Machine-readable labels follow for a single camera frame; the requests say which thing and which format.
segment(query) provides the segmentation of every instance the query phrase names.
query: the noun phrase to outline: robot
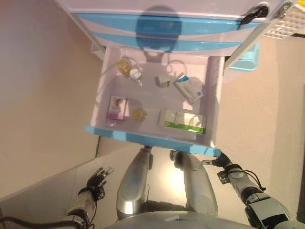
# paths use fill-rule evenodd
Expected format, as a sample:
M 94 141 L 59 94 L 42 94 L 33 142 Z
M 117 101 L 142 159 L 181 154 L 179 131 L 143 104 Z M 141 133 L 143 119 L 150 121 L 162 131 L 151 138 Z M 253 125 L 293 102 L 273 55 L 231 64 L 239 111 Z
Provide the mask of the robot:
M 140 149 L 129 165 L 117 193 L 118 222 L 107 229 L 168 228 L 168 229 L 304 229 L 305 224 L 292 220 L 289 211 L 278 200 L 264 193 L 258 177 L 240 165 L 233 164 L 222 153 L 210 161 L 199 161 L 195 156 L 171 151 L 170 158 L 184 174 L 187 204 L 179 206 L 164 202 L 145 201 L 148 171 L 152 167 L 152 147 Z M 230 183 L 245 204 L 245 213 L 252 227 L 217 217 L 218 207 L 214 191 L 204 166 L 222 167 L 217 175 L 222 184 Z M 96 213 L 97 201 L 105 197 L 106 171 L 99 168 L 82 188 L 60 222 L 33 224 L 13 217 L 0 218 L 0 223 L 11 221 L 27 228 L 88 229 Z M 249 179 L 252 176 L 255 184 Z

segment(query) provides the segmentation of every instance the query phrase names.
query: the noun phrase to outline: wall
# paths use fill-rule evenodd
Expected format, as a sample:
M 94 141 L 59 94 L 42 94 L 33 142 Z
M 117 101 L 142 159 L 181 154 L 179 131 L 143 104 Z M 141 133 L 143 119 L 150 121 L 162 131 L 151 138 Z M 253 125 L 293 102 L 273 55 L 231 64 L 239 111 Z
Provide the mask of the wall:
M 101 62 L 51 0 L 0 1 L 0 199 L 94 158 Z

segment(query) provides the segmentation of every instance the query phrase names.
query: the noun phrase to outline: open drawer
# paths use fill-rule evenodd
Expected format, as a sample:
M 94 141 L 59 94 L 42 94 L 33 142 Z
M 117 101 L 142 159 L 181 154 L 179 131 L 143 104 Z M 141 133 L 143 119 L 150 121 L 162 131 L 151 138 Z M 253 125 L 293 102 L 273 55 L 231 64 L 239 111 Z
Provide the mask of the open drawer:
M 129 57 L 140 67 L 142 86 L 120 74 L 116 62 L 122 56 Z M 214 148 L 214 142 L 223 66 L 224 57 L 107 47 L 91 124 L 86 126 L 86 130 L 96 135 L 142 145 L 219 156 L 220 150 Z M 202 87 L 203 97 L 193 104 L 189 104 L 173 85 L 181 72 Z M 160 73 L 172 76 L 169 87 L 160 88 L 157 85 L 156 77 Z M 123 121 L 107 118 L 111 95 L 127 98 Z M 131 117 L 132 110 L 136 108 L 142 108 L 147 113 L 144 121 L 139 122 Z M 206 116 L 205 134 L 158 125 L 162 109 Z

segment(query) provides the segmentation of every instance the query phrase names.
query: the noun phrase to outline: green and white box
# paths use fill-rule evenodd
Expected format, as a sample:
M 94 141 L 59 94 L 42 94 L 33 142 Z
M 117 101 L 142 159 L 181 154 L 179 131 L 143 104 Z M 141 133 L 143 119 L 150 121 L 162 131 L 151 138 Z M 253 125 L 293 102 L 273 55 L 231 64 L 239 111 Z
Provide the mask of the green and white box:
M 170 109 L 160 111 L 159 125 L 167 128 L 205 133 L 206 116 L 191 114 Z

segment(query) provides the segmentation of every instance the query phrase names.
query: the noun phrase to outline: cabinet top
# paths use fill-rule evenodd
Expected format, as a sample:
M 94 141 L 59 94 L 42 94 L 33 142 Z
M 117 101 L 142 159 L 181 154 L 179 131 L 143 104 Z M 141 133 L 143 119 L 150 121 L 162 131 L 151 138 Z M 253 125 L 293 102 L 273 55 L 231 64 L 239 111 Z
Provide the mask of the cabinet top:
M 267 20 L 288 0 L 58 0 L 69 12 L 152 14 L 165 16 L 206 17 L 238 20 L 251 8 L 265 3 Z

